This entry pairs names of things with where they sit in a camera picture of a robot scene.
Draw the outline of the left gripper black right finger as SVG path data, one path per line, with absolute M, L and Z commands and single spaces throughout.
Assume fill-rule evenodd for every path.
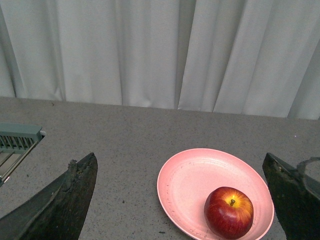
M 262 169 L 288 240 L 320 238 L 320 182 L 306 174 L 308 165 L 319 162 L 311 157 L 293 167 L 272 153 L 265 155 Z

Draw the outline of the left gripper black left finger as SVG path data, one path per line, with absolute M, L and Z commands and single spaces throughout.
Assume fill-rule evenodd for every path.
M 0 219 L 2 240 L 77 240 L 94 193 L 98 161 L 89 153 Z

